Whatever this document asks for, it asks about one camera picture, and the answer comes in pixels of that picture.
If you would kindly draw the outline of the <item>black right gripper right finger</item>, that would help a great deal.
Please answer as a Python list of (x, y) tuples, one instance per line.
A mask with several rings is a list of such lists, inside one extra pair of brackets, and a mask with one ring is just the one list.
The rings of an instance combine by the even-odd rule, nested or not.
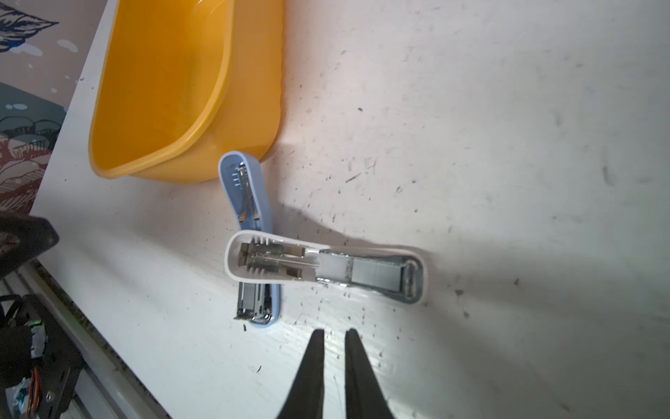
[(345, 334), (345, 406), (347, 418), (394, 419), (359, 333), (353, 328)]

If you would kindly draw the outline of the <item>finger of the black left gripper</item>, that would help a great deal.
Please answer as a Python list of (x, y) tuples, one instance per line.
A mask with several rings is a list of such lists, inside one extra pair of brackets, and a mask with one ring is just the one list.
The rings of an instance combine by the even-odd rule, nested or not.
[(1, 277), (15, 272), (23, 264), (52, 249), (59, 235), (45, 218), (1, 212), (1, 232), (17, 239), (9, 251), (1, 254)]

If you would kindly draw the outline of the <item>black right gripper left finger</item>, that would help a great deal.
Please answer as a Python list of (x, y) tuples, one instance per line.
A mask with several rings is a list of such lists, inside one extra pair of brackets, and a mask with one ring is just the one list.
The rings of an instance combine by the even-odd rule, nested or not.
[(325, 397), (325, 331), (316, 329), (308, 342), (291, 389), (277, 418), (321, 419)]

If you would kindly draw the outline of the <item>light blue stapler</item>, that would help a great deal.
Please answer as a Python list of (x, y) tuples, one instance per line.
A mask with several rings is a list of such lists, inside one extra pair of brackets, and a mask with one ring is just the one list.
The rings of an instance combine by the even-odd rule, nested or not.
[[(260, 163), (240, 151), (223, 155), (218, 163), (221, 185), (241, 230), (274, 230), (270, 201)], [(268, 328), (280, 314), (281, 287), (241, 282), (236, 318), (255, 328)]]

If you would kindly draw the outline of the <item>yellow plastic tray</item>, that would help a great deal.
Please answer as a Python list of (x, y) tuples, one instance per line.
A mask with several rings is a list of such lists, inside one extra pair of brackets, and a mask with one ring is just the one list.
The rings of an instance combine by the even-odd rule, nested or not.
[(89, 134), (97, 176), (214, 179), (262, 158), (281, 121), (280, 1), (120, 1)]

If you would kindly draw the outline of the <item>grey staple strip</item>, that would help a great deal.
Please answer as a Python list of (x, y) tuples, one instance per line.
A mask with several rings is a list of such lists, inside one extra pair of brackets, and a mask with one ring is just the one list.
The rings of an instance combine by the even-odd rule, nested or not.
[(352, 277), (352, 260), (348, 255), (319, 253), (315, 269), (317, 281), (347, 284)]
[(355, 258), (352, 262), (352, 283), (389, 293), (401, 291), (402, 266), (378, 259)]

